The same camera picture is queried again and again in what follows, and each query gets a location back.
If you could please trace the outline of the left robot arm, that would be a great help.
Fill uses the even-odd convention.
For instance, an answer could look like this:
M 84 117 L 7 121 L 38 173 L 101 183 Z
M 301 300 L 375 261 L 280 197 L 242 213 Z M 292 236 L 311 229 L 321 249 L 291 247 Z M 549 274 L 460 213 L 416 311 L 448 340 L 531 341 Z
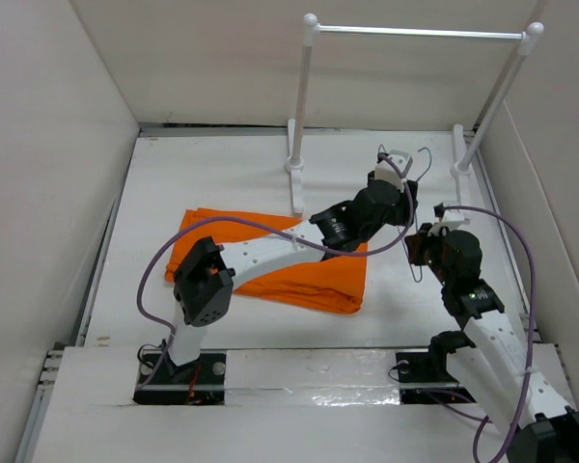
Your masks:
M 260 277 L 328 259 L 364 258 L 367 243 L 385 226 L 409 227 L 414 220 L 418 184 L 401 178 L 369 180 L 356 196 L 279 231 L 253 239 L 218 243 L 196 240 L 172 274 L 181 313 L 162 370 L 175 382 L 195 373 L 206 327 L 229 310 L 235 290 Z

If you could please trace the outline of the blue wire hanger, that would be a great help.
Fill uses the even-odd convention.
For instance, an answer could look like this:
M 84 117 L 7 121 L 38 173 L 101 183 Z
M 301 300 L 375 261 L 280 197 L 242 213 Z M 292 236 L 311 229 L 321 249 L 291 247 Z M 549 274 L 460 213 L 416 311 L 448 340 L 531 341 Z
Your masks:
M 415 178 L 416 182 L 420 182 L 423 179 L 423 177 L 430 171 L 433 162 L 433 156 L 431 150 L 428 147 L 421 147 L 420 149 L 418 149 L 418 152 L 425 152 L 427 154 L 428 164 L 427 167 L 419 175 L 417 175 L 417 177 Z M 413 226 L 414 231 L 417 232 L 419 230 L 417 213 L 414 213 Z M 416 267 L 411 263 L 408 263 L 408 268 L 410 270 L 410 274 L 414 283 L 419 284 L 424 278 L 423 268 L 419 266 L 416 270 Z

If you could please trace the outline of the orange trousers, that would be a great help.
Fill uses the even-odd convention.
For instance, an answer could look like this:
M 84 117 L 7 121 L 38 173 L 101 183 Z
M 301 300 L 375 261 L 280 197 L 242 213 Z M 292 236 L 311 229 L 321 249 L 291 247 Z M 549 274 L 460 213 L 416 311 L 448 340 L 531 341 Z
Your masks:
M 225 243 L 264 235 L 265 231 L 231 222 L 202 226 L 173 246 L 165 267 L 165 280 L 169 283 L 174 280 L 191 246 L 203 237 L 210 236 L 217 243 Z M 363 303 L 367 264 L 365 258 L 349 257 L 297 264 L 247 282 L 235 293 L 325 313 L 357 313 Z

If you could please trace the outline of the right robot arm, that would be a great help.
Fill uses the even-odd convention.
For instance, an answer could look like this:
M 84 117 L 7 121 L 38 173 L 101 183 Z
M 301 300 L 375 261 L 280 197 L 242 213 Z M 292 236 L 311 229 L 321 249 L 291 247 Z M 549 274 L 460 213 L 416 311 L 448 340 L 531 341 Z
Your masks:
M 481 276 L 483 252 L 468 231 L 424 223 L 405 239 L 409 261 L 440 282 L 459 328 L 432 338 L 429 373 L 451 377 L 501 433 L 510 462 L 579 462 L 579 410 L 529 360 L 505 306 Z

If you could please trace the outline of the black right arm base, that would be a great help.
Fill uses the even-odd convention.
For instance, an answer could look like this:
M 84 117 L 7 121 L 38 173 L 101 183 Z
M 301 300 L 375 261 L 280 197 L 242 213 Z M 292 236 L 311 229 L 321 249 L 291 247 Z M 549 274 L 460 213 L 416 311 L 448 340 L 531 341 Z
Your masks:
M 446 331 L 432 337 L 427 349 L 398 351 L 388 376 L 400 386 L 401 403 L 475 403 L 447 371 L 447 356 L 468 346 L 474 344 L 460 331 Z

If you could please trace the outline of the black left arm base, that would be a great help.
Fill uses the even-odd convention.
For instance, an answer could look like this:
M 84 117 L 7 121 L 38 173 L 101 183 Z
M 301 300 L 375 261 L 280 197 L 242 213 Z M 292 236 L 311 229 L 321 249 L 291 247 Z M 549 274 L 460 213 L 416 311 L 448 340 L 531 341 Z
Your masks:
M 139 405 L 220 406 L 225 404 L 226 351 L 203 351 L 189 364 L 176 367 L 161 357 L 165 342 L 143 344 L 133 401 Z

